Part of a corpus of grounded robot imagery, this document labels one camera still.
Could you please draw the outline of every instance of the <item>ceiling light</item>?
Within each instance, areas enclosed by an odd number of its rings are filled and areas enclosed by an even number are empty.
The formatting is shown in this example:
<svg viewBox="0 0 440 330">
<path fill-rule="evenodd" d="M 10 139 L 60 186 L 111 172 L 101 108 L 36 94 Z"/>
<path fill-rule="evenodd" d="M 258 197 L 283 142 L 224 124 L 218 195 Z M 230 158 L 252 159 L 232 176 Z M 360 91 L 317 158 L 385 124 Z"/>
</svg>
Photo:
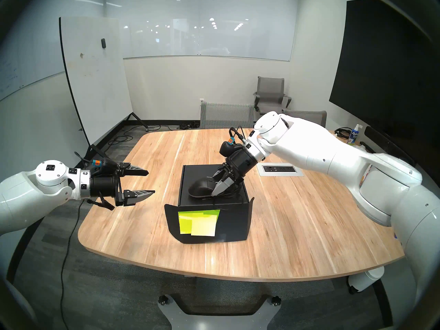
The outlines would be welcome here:
<svg viewBox="0 0 440 330">
<path fill-rule="evenodd" d="M 110 2 L 106 2 L 106 4 L 109 4 L 109 5 L 111 5 L 111 6 L 115 6 L 115 7 L 121 7 L 121 6 L 118 5 L 118 4 L 114 4 L 114 3 L 110 3 Z"/>
<path fill-rule="evenodd" d="M 90 0 L 75 0 L 75 1 L 79 1 L 79 2 L 89 2 L 89 3 L 93 3 L 93 4 L 98 4 L 100 6 L 103 6 L 104 3 L 100 3 L 100 2 L 95 2 L 95 1 L 90 1 Z"/>
</svg>

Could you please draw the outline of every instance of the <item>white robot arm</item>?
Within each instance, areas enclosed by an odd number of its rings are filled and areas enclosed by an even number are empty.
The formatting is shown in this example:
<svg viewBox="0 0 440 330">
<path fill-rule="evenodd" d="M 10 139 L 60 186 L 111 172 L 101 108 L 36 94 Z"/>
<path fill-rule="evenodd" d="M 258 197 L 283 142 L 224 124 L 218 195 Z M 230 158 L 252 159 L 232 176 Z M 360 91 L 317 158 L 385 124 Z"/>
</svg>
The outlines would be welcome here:
<svg viewBox="0 0 440 330">
<path fill-rule="evenodd" d="M 247 141 L 264 157 L 273 153 L 294 166 L 330 175 L 349 189 L 367 217 L 394 228 L 419 300 L 440 260 L 440 200 L 421 185 L 421 173 L 396 157 L 344 144 L 304 119 L 271 112 L 254 130 Z"/>
<path fill-rule="evenodd" d="M 120 189 L 120 177 L 148 175 L 148 171 L 130 163 L 105 158 L 93 161 L 93 165 L 97 171 L 69 168 L 60 161 L 49 160 L 34 171 L 21 172 L 1 182 L 0 235 L 28 227 L 70 199 L 100 197 L 101 202 L 87 201 L 112 210 L 114 207 L 105 196 L 114 197 L 116 206 L 133 206 L 155 192 Z"/>
</svg>

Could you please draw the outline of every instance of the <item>mesh chair back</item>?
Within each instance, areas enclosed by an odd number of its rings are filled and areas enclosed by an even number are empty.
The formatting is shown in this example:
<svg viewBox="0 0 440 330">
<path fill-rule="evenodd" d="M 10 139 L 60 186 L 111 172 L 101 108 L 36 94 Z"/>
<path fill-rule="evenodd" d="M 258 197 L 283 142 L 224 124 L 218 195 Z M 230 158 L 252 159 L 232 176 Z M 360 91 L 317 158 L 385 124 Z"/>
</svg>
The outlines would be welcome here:
<svg viewBox="0 0 440 330">
<path fill-rule="evenodd" d="M 282 112 L 294 118 L 302 118 L 315 124 L 326 127 L 327 111 L 294 111 L 291 109 L 282 109 Z"/>
<path fill-rule="evenodd" d="M 281 104 L 284 95 L 284 78 L 264 78 L 259 76 L 256 92 L 260 95 L 261 102 L 277 102 Z"/>
<path fill-rule="evenodd" d="M 254 106 L 252 104 L 217 104 L 201 102 L 201 129 L 229 129 L 241 126 L 254 127 Z"/>
</svg>

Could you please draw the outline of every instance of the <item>television screen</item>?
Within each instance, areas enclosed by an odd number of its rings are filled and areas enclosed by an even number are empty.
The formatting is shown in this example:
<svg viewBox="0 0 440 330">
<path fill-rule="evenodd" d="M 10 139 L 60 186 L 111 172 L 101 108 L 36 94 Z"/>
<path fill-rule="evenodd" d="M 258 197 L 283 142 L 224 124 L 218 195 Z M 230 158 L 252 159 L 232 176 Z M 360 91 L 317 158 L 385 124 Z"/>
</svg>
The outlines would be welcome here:
<svg viewBox="0 0 440 330">
<path fill-rule="evenodd" d="M 429 38 L 380 0 L 347 2 L 329 99 L 385 135 L 440 185 L 440 61 Z"/>
</svg>

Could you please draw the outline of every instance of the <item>black box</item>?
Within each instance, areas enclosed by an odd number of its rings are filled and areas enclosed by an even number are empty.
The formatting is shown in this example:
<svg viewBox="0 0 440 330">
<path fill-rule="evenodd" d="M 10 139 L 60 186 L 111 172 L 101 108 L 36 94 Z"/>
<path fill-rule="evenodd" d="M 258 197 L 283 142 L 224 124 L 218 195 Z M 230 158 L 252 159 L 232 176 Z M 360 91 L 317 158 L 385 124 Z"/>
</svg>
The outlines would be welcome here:
<svg viewBox="0 0 440 330">
<path fill-rule="evenodd" d="M 165 216 L 169 232 L 181 243 L 222 243 L 247 239 L 254 198 L 249 201 L 244 182 L 240 184 L 238 193 L 232 197 L 195 199 L 188 193 L 188 188 L 193 182 L 202 177 L 212 176 L 220 166 L 221 164 L 203 164 L 183 167 L 178 205 L 165 205 Z M 180 234 L 178 213 L 197 210 L 220 210 L 215 236 Z"/>
</svg>

